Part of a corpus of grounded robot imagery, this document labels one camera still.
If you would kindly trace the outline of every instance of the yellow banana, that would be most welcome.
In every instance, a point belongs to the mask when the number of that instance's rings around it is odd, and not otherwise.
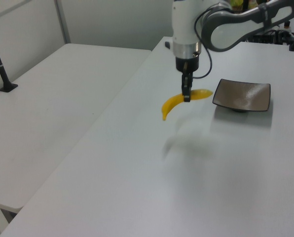
[[[200,100],[210,97],[213,93],[210,90],[199,89],[191,91],[191,100]],[[171,97],[162,106],[162,119],[165,121],[169,112],[178,104],[184,101],[183,95],[179,94]]]

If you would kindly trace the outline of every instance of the table surface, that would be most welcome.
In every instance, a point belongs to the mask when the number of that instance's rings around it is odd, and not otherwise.
[[[212,53],[221,78],[269,82],[268,112],[212,97],[161,106],[181,89],[164,38],[1,237],[294,236],[294,52],[240,43]],[[203,52],[202,75],[209,67]]]
[[[0,92],[0,208],[30,200],[149,54],[66,44]]]

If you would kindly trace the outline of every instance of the banana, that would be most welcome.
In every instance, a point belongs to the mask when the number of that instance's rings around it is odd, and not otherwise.
[[[200,100],[210,97],[213,93],[210,90],[199,89],[191,91],[191,100]],[[178,104],[184,102],[182,94],[171,97],[162,106],[162,119],[165,121],[169,112]]]

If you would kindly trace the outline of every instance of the brown plate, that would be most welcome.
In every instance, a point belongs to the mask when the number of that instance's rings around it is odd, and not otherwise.
[[[264,112],[269,109],[271,85],[221,79],[213,104],[238,112]]]

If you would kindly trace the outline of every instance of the square plate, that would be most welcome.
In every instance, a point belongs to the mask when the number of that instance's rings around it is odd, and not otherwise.
[[[270,100],[270,84],[221,79],[213,98],[213,104],[238,112],[265,112],[269,109]]]

